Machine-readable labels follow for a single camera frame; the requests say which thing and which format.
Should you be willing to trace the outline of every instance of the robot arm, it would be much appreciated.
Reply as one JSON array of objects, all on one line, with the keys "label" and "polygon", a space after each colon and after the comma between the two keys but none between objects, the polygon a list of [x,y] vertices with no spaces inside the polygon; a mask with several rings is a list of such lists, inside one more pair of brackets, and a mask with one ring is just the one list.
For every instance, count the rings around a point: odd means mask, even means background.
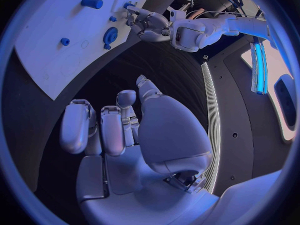
[{"label": "robot arm", "polygon": [[140,39],[149,42],[170,41],[171,45],[186,52],[197,52],[217,42],[222,35],[240,33],[267,39],[274,45],[266,21],[249,17],[223,14],[218,18],[186,19],[186,12],[171,11],[170,22],[161,14],[128,5],[128,25]]}]

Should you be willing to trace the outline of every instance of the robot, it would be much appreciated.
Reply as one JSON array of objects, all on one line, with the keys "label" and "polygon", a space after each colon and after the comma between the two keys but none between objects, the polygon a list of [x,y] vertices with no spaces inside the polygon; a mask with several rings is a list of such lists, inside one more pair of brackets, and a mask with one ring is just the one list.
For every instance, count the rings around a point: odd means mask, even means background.
[{"label": "robot", "polygon": [[[224,14],[190,20],[185,19],[185,12],[174,10],[169,22],[132,4],[124,7],[127,25],[141,40],[170,41],[176,49],[187,52],[211,45],[222,35],[240,32],[274,43],[267,23],[254,18]],[[132,107],[134,90],[119,92],[115,105],[101,109],[99,122],[87,100],[73,100],[65,109],[60,145],[71,154],[85,152],[76,196],[88,222],[174,225],[234,221],[235,215],[220,218],[222,212],[214,211],[238,207],[247,191],[262,179],[239,184],[222,198],[210,194],[204,189],[203,174],[212,162],[212,146],[200,122],[145,76],[140,75],[136,85],[142,105],[140,122]],[[251,200],[245,197],[239,209],[246,211],[258,200],[278,173],[268,176],[255,196]]]}]

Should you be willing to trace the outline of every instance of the dark floor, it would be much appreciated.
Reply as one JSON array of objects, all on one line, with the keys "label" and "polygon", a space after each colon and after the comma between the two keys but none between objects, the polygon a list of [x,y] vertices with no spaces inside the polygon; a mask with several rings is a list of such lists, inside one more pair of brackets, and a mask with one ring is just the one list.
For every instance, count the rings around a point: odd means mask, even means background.
[{"label": "dark floor", "polygon": [[[87,99],[99,113],[102,107],[115,105],[118,92],[127,89],[137,91],[136,79],[141,74],[152,80],[164,94],[188,107],[207,131],[208,112],[201,62],[197,62],[190,53],[171,47],[168,42],[139,42],[100,70],[75,99]],[[138,98],[133,107],[141,119]],[[35,194],[69,224],[85,224],[75,190],[77,171],[84,153],[73,155],[61,149],[61,119],[45,146]]]}]

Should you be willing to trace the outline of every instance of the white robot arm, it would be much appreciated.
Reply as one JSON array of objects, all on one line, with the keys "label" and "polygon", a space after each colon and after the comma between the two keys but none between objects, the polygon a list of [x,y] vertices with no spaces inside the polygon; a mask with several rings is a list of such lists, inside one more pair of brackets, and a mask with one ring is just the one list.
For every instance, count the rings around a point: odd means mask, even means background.
[{"label": "white robot arm", "polygon": [[128,25],[140,39],[149,42],[170,41],[176,49],[197,52],[217,42],[222,35],[237,36],[240,33],[267,39],[274,45],[266,21],[249,17],[222,14],[218,18],[186,19],[186,12],[173,10],[170,22],[161,14],[137,8],[126,7]]}]

